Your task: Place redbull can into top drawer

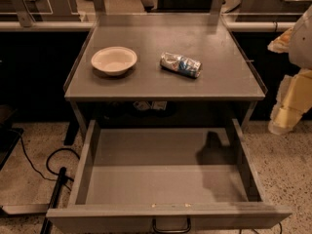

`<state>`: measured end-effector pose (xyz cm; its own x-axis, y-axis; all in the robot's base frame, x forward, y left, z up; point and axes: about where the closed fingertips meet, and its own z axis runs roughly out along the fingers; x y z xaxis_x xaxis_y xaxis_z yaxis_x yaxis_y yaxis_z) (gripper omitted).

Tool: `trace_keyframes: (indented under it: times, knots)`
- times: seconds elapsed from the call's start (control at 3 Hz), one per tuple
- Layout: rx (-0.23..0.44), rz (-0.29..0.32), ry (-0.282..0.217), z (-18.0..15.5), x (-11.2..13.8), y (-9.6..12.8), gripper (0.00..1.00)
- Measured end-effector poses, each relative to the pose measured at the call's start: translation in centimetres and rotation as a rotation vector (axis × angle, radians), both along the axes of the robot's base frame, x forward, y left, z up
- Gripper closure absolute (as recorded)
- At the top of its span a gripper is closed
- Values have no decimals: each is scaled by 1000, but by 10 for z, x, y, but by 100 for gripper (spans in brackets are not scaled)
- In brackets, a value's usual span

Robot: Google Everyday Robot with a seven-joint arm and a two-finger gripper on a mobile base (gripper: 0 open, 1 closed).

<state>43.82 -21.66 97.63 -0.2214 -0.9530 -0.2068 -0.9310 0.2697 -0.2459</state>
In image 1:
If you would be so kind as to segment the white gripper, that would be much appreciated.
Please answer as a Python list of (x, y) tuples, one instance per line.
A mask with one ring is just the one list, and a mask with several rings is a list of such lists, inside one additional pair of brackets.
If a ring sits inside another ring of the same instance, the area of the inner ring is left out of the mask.
[(267, 49), (278, 54), (289, 52), (290, 62), (303, 68), (294, 76), (284, 76), (272, 108), (268, 130), (283, 135), (312, 108), (312, 6)]

